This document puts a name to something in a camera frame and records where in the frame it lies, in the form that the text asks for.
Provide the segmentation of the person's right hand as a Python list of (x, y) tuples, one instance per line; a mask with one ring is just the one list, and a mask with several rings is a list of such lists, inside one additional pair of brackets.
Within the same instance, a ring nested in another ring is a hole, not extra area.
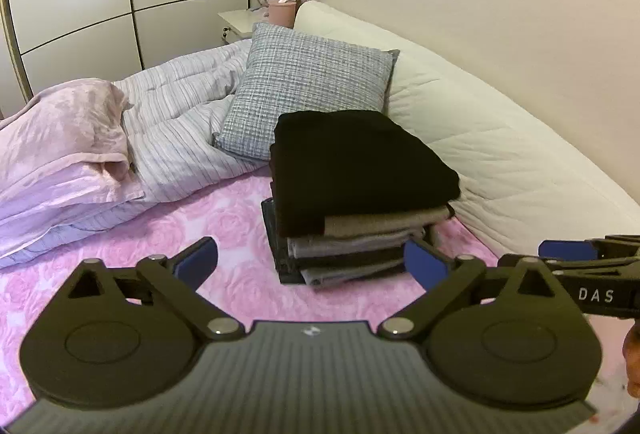
[(627, 392), (635, 399), (640, 398), (640, 321), (628, 331), (624, 344), (623, 356), (626, 362)]

